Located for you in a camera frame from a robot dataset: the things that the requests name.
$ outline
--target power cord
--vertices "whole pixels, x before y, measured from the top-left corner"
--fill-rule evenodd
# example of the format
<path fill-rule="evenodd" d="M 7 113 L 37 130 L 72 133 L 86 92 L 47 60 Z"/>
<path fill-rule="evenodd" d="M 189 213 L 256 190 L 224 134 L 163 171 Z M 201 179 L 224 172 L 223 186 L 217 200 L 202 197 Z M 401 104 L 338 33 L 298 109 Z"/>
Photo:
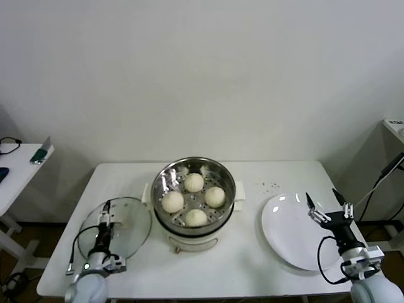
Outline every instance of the power cord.
<path fill-rule="evenodd" d="M 39 278 L 40 276 L 35 276 L 33 278 L 28 278 L 24 273 L 13 273 L 11 276 L 7 278 L 4 284 L 1 285 L 1 292 L 4 295 L 4 299 L 8 299 L 12 303 L 19 303 L 14 298 L 17 295 L 20 295 L 25 288 L 27 287 L 28 283 Z M 34 301 L 30 303 L 38 302 L 42 297 L 36 298 Z"/>
<path fill-rule="evenodd" d="M 393 216 L 391 216 L 391 218 L 387 219 L 387 221 L 392 221 L 392 219 L 394 219 L 395 217 L 397 217 L 398 214 L 401 213 L 401 211 L 403 210 L 403 208 L 404 208 L 404 202 L 403 202 L 403 204 L 401 205 L 400 209 L 399 209 L 398 211 L 396 211 L 396 213 L 395 213 Z"/>
<path fill-rule="evenodd" d="M 318 264 L 318 268 L 320 269 L 320 273 L 321 273 L 321 275 L 323 276 L 324 280 L 326 280 L 327 283 L 329 283 L 329 284 L 331 284 L 331 285 L 338 285 L 338 284 L 345 283 L 345 282 L 349 281 L 349 277 L 348 277 L 348 275 L 345 273 L 345 271 L 343 270 L 342 264 L 341 264 L 341 266 L 340 266 L 340 269 L 341 269 L 341 271 L 342 271 L 342 273 L 343 273 L 343 275 L 344 275 L 345 277 L 342 278 L 342 279 L 339 279 L 338 281 L 335 281 L 335 282 L 330 281 L 330 280 L 326 277 L 326 275 L 324 274 L 323 269 L 321 268 L 321 263 L 320 263 L 320 250 L 321 250 L 321 246 L 323 245 L 324 241 L 327 240 L 327 239 L 334 239 L 334 240 L 335 240 L 334 237 L 328 235 L 327 237 L 322 238 L 321 241 L 320 241 L 320 244 L 319 244 L 318 249 L 317 249 L 317 264 Z"/>
<path fill-rule="evenodd" d="M 367 207 L 369 206 L 369 202 L 370 202 L 371 199 L 372 199 L 374 190 L 377 188 L 377 185 L 379 185 L 379 183 L 381 182 L 381 179 L 382 179 L 382 177 L 379 176 L 379 178 L 377 179 L 377 181 L 374 183 L 373 188 L 372 188 L 372 192 L 371 192 L 371 194 L 369 195 L 369 197 L 368 197 L 368 199 L 367 199 L 367 201 L 366 201 L 364 211 L 362 212 L 362 214 L 361 214 L 361 216 L 360 216 L 358 222 L 361 222 L 362 219 L 364 218 L 364 215 L 365 215 L 365 213 L 366 213 L 366 211 L 367 211 Z"/>
<path fill-rule="evenodd" d="M 403 161 L 404 161 L 404 153 L 400 153 L 397 157 L 394 158 L 393 161 L 391 161 L 389 164 L 387 164 L 387 166 L 381 171 L 381 175 L 380 175 L 379 178 L 377 179 L 376 183 L 373 185 L 372 190 L 369 191 L 369 192 L 356 204 L 356 207 L 357 207 L 359 204 L 361 204 L 361 202 L 362 202 L 363 200 L 366 199 L 366 197 L 369 196 L 368 199 L 367 199 L 367 201 L 366 201 L 366 205 L 365 205 L 364 211 L 362 212 L 362 214 L 361 214 L 361 216 L 360 216 L 358 222 L 361 222 L 361 221 L 362 221 L 362 219 L 363 219 L 363 217 L 364 217 L 364 215 L 365 215 L 365 213 L 366 213 L 366 211 L 367 211 L 367 207 L 369 206 L 369 202 L 371 201 L 371 198 L 372 198 L 372 196 L 373 196 L 374 191 L 379 187 L 379 185 L 380 185 L 384 180 L 386 180 L 386 178 L 387 178 L 391 173 L 393 173 L 393 172 L 395 171 L 395 169 L 403 170 L 403 168 L 400 166 L 400 164 L 401 164 Z"/>
<path fill-rule="evenodd" d="M 17 145 L 16 148 L 14 148 L 14 149 L 12 149 L 12 150 L 10 150 L 10 151 L 7 151 L 6 153 L 2 153 L 2 152 L 0 151 L 0 155 L 8 155 L 9 153 L 14 152 L 14 151 L 17 150 L 17 149 L 21 146 L 21 144 L 22 144 L 22 141 L 21 141 L 21 140 L 16 139 L 16 138 L 13 138 L 13 137 L 3 137 L 3 138 L 1 138 L 1 139 L 0 139 L 0 144 L 1 144 L 2 141 L 6 140 L 6 139 L 14 140 L 14 142 L 15 142 L 16 144 L 18 144 L 18 145 Z"/>

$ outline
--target white wall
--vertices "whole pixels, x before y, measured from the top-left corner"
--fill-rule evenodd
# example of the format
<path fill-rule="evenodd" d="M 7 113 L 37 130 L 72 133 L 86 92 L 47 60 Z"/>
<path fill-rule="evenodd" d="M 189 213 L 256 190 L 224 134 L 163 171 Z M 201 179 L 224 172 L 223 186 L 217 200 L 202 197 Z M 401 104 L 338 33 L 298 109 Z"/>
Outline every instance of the white wall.
<path fill-rule="evenodd" d="M 188 155 L 318 159 L 357 201 L 386 161 L 379 121 L 404 116 L 403 11 L 378 0 L 1 1 L 0 128 L 56 146 L 12 212 L 66 221 L 96 164 Z"/>

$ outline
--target steamed bun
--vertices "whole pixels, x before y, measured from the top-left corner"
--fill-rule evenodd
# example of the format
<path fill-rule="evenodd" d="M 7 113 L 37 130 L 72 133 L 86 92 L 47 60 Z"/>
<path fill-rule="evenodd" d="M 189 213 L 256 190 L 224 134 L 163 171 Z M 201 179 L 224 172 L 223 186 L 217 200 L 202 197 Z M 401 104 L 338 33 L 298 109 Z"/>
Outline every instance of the steamed bun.
<path fill-rule="evenodd" d="M 206 191 L 205 202 L 212 208 L 218 208 L 225 203 L 225 191 L 220 187 L 213 186 Z"/>
<path fill-rule="evenodd" d="M 203 188 L 203 177 L 197 173 L 189 174 L 185 178 L 184 185 L 190 193 L 197 193 Z"/>
<path fill-rule="evenodd" d="M 171 191 L 163 197 L 162 206 L 167 213 L 176 213 L 184 206 L 184 197 L 176 191 Z"/>
<path fill-rule="evenodd" d="M 190 210 L 185 216 L 186 226 L 197 227 L 206 223 L 208 223 L 208 216 L 201 210 Z"/>

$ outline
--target floor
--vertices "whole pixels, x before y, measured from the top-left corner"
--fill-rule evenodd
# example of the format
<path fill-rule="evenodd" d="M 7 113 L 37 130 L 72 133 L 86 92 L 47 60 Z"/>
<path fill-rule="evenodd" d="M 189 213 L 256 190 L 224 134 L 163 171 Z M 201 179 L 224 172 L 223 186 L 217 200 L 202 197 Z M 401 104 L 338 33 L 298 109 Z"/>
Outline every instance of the floor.
<path fill-rule="evenodd" d="M 367 234 L 369 231 L 374 229 L 374 226 L 361 226 L 359 227 L 363 234 Z M 6 228 L 0 225 L 0 229 L 5 231 Z M 20 234 L 14 234 L 13 238 L 16 242 L 22 246 L 26 246 L 31 239 L 40 239 L 40 245 L 36 250 L 36 255 L 41 257 L 50 257 L 52 251 L 56 247 L 56 244 L 63 233 L 64 227 L 39 227 L 39 226 L 24 226 L 23 231 Z M 369 241 L 383 241 L 388 240 L 389 237 L 384 229 L 379 229 L 375 231 L 370 237 Z M 16 260 L 8 255 L 4 251 L 0 251 L 0 281 L 4 281 L 12 268 L 14 267 Z M 404 259 L 398 252 L 389 252 L 383 262 L 382 269 L 384 274 L 393 283 L 397 284 L 402 291 L 404 291 Z M 41 298 L 36 293 L 37 283 L 39 281 L 39 275 L 42 273 L 41 270 L 26 270 L 25 272 L 29 278 L 33 280 L 28 284 L 28 287 L 24 292 L 15 298 L 17 303 L 31 303 L 33 301 L 38 303 L 63 303 L 61 298 Z M 315 303 L 319 299 L 325 299 L 324 297 L 309 297 L 310 303 Z M 341 296 L 328 296 L 328 302 L 341 302 L 349 303 L 352 302 L 347 295 Z M 5 302 L 4 297 L 0 294 L 0 302 Z M 224 300 L 193 300 L 193 303 L 224 303 Z M 301 298 L 298 297 L 287 297 L 287 298 L 254 298 L 254 299 L 229 299 L 226 303 L 298 303 L 303 302 Z"/>

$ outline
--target black cable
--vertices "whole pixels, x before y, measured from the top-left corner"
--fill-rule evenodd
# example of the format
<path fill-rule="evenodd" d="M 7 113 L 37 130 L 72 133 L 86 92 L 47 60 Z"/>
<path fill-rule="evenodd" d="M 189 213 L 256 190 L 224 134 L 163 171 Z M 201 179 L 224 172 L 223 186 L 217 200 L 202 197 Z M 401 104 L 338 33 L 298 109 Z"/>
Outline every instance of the black cable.
<path fill-rule="evenodd" d="M 379 178 L 377 179 L 377 181 L 374 183 L 372 189 L 375 189 L 375 188 L 376 188 L 376 186 L 379 184 L 379 182 L 380 182 L 380 180 L 381 180 L 382 178 L 383 178 L 383 177 L 380 175 Z M 363 217 L 364 217 L 364 215 L 365 215 L 365 213 L 366 213 L 367 207 L 369 206 L 369 202 L 371 201 L 371 198 L 372 198 L 373 194 L 374 194 L 374 191 L 369 195 L 369 197 L 368 197 L 368 199 L 367 199 L 367 201 L 366 201 L 366 204 L 365 204 L 364 211 L 362 212 L 362 214 L 361 214 L 361 216 L 360 216 L 358 222 L 362 221 L 362 219 L 363 219 Z"/>
<path fill-rule="evenodd" d="M 141 202 L 141 200 L 139 198 L 130 197 L 130 196 L 112 198 L 112 199 L 107 200 L 107 202 L 108 201 L 111 202 L 111 201 L 118 200 L 118 199 L 133 199 L 133 200 Z"/>
<path fill-rule="evenodd" d="M 98 228 L 98 225 L 92 225 L 92 226 L 86 227 L 85 229 L 79 231 L 79 232 L 77 233 L 76 237 L 74 237 L 73 245 L 71 246 L 71 254 L 70 254 L 70 261 L 69 261 L 69 263 L 73 263 L 73 261 L 74 261 L 74 245 L 76 244 L 76 241 L 77 241 L 78 237 L 79 237 L 83 232 L 85 232 L 86 230 L 94 229 L 94 228 Z"/>
<path fill-rule="evenodd" d="M 343 263 L 340 264 L 340 270 L 343 273 L 344 276 L 346 276 L 348 279 L 351 279 L 350 276 L 348 276 L 348 274 L 345 272 L 345 270 L 343 269 Z"/>
<path fill-rule="evenodd" d="M 374 276 L 376 273 L 378 273 L 379 271 L 381 271 L 380 268 L 376 268 L 374 265 L 371 265 L 371 267 L 374 269 L 373 271 L 367 271 L 365 272 L 365 278 L 368 279 L 371 276 Z"/>
<path fill-rule="evenodd" d="M 392 217 L 390 217 L 390 219 L 388 219 L 388 221 L 392 221 L 392 219 L 397 217 L 397 215 L 403 210 L 403 208 L 404 208 L 404 203 L 401 205 L 400 209 Z"/>
<path fill-rule="evenodd" d="M 319 244 L 318 249 L 317 249 L 317 264 L 318 264 L 318 268 L 320 269 L 320 273 L 321 273 L 321 275 L 323 276 L 324 280 L 326 280 L 326 281 L 327 281 L 329 284 L 331 284 L 331 285 L 337 285 L 337 284 L 345 283 L 346 281 L 349 280 L 349 277 L 347 276 L 347 274 L 346 274 L 346 273 L 344 272 L 344 270 L 342 269 L 342 264 L 341 264 L 341 267 L 340 267 L 340 268 L 341 268 L 342 273 L 345 275 L 345 277 L 342 278 L 342 279 L 339 279 L 338 281 L 335 281 L 335 282 L 330 281 L 330 280 L 326 277 L 326 275 L 324 274 L 323 269 L 321 268 L 321 263 L 320 263 L 320 249 L 321 249 L 321 246 L 323 245 L 323 242 L 324 242 L 326 239 L 334 239 L 334 240 L 335 240 L 334 237 L 328 235 L 327 237 L 322 238 L 321 241 L 320 241 L 320 244 Z"/>
<path fill-rule="evenodd" d="M 18 144 L 18 146 L 17 146 L 16 148 L 14 148 L 13 150 L 7 151 L 6 153 L 0 152 L 0 155 L 8 155 L 9 153 L 12 153 L 13 151 L 17 150 L 17 149 L 21 146 L 21 144 L 22 144 L 22 141 L 21 141 L 21 140 L 16 139 L 16 138 L 13 138 L 13 137 L 3 137 L 3 138 L 1 138 L 1 139 L 0 139 L 0 144 L 1 144 L 1 142 L 2 142 L 3 140 L 6 140 L 6 139 L 14 140 L 15 143 Z"/>
<path fill-rule="evenodd" d="M 404 161 L 404 153 L 399 153 L 387 166 L 381 171 L 382 177 L 390 174 L 394 168 L 398 168 Z"/>
<path fill-rule="evenodd" d="M 13 288 L 8 288 L 8 284 L 10 282 L 15 283 Z M 6 286 L 7 290 L 3 292 L 3 288 L 0 288 L 0 289 L 1 289 L 1 292 L 3 293 L 5 298 L 9 299 L 12 303 L 19 303 L 17 300 L 14 299 L 14 297 L 21 294 L 25 290 L 25 288 L 27 287 L 28 283 L 30 283 L 30 280 L 28 279 L 26 274 L 24 274 L 24 273 L 13 273 L 4 282 L 4 286 Z M 30 303 L 36 303 L 40 299 L 42 299 L 42 297 L 38 297 L 34 301 L 31 301 Z"/>

